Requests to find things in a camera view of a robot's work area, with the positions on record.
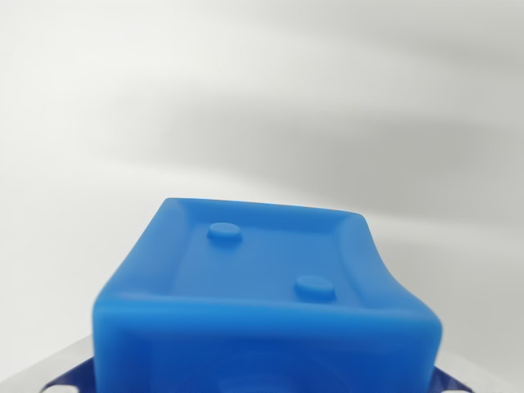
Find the round bump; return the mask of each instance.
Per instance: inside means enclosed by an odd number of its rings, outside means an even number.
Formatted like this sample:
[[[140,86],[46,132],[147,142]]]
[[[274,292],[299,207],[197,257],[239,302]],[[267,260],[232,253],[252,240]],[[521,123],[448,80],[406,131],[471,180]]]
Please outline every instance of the round bump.
[[[214,223],[211,224],[207,236],[220,242],[238,242],[242,239],[240,228],[231,223]]]
[[[319,276],[300,276],[295,281],[295,292],[304,300],[330,301],[335,299],[335,286]]]

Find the white background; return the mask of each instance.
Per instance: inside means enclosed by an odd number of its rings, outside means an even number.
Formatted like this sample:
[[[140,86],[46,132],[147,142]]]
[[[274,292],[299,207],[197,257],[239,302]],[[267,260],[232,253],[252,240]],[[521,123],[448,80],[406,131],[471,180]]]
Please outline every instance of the white background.
[[[0,380],[90,333],[165,197],[358,211],[524,388],[524,6],[1,1]]]

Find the blue plastic base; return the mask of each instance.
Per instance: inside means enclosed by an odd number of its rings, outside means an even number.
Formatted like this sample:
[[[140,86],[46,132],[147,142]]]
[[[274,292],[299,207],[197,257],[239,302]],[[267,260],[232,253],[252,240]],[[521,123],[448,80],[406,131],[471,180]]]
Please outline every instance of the blue plastic base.
[[[93,310],[100,393],[421,393],[439,319],[362,215],[168,199]]]
[[[49,382],[45,388],[54,385],[72,385],[77,386],[80,393],[97,393],[93,358],[60,375],[57,379]],[[427,393],[442,393],[443,391],[469,391],[473,393],[472,389],[435,367]]]

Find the translucent blue plastic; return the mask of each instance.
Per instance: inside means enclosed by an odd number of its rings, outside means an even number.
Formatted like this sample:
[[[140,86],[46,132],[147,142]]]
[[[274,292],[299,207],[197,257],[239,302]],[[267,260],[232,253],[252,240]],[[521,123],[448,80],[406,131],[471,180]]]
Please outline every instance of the translucent blue plastic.
[[[168,199],[97,298],[98,393],[425,393],[438,318],[361,215]]]

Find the blue silicone soap dish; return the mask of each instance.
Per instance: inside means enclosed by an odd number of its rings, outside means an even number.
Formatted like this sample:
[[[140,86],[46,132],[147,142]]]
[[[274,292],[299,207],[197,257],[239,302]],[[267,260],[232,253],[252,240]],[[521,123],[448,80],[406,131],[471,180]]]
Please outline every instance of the blue silicone soap dish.
[[[98,393],[422,393],[441,325],[361,215],[168,199],[93,335]]]

